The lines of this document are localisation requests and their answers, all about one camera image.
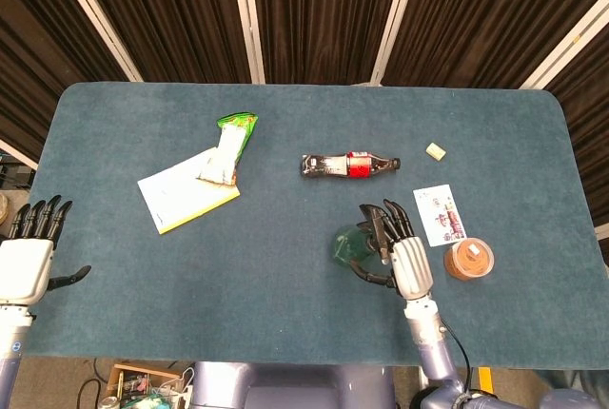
red bottle label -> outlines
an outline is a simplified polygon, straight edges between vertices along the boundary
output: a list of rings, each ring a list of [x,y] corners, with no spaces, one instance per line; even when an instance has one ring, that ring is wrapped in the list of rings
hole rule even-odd
[[[370,176],[372,159],[367,152],[349,152],[347,159],[349,161],[350,178],[367,178]]]

small yellow sponge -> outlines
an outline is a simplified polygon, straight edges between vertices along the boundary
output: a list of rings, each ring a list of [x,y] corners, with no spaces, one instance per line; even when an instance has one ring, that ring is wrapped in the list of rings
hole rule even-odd
[[[446,155],[446,151],[444,149],[442,149],[441,147],[439,147],[438,145],[436,145],[435,143],[432,143],[431,145],[429,145],[427,147],[427,149],[425,150],[425,152],[427,152],[429,155],[431,155],[438,162],[442,159],[442,157],[444,155]]]

black cable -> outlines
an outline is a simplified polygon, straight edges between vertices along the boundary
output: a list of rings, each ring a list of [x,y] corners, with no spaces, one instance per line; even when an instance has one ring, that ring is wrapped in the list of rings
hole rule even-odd
[[[78,391],[78,397],[76,398],[76,409],[80,409],[80,399],[83,396],[83,391],[90,383],[97,383],[97,395],[95,396],[95,407],[97,407],[97,403],[99,402],[99,394],[102,392],[102,382],[100,382],[96,378],[92,378],[89,380],[85,380],[83,384],[80,386],[80,390]]]
[[[453,340],[455,340],[455,342],[461,349],[461,353],[463,354],[463,358],[465,359],[465,366],[467,366],[467,377],[465,378],[465,392],[468,392],[471,387],[471,384],[472,384],[472,368],[469,365],[469,358],[467,357],[467,353],[465,352],[465,349],[463,348],[463,344],[461,344],[461,341],[459,341],[459,338],[457,338],[457,335],[455,335],[455,332],[453,331],[453,329],[450,326],[448,326],[448,323],[446,323],[446,321],[442,317],[440,317],[440,320],[444,324],[446,331],[448,331],[448,333],[450,333],[450,336],[453,337]]]
[[[93,372],[95,373],[97,379],[99,379],[101,382],[108,383],[108,379],[102,378],[102,376],[99,374],[99,371],[97,371],[97,358],[93,359]]]

table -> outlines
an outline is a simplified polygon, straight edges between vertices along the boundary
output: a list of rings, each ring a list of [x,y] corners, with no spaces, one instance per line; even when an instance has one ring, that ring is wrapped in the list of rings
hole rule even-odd
[[[159,236],[137,181],[260,116],[240,198]],[[436,142],[441,162],[425,154]],[[402,168],[305,179],[305,153],[369,150]],[[29,353],[158,360],[415,364],[403,302],[330,259],[333,234],[387,197],[424,236],[412,190],[450,184],[493,272],[433,294],[472,364],[609,367],[609,284],[560,106],[545,91],[79,84],[62,96],[31,200],[72,199]]]

white paper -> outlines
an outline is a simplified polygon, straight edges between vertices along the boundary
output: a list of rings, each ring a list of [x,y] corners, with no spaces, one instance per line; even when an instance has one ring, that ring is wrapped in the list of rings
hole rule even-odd
[[[239,196],[236,186],[215,185],[197,179],[216,148],[139,181],[144,200],[159,233],[199,217]]]
[[[467,238],[450,185],[421,188],[413,193],[430,247]]]

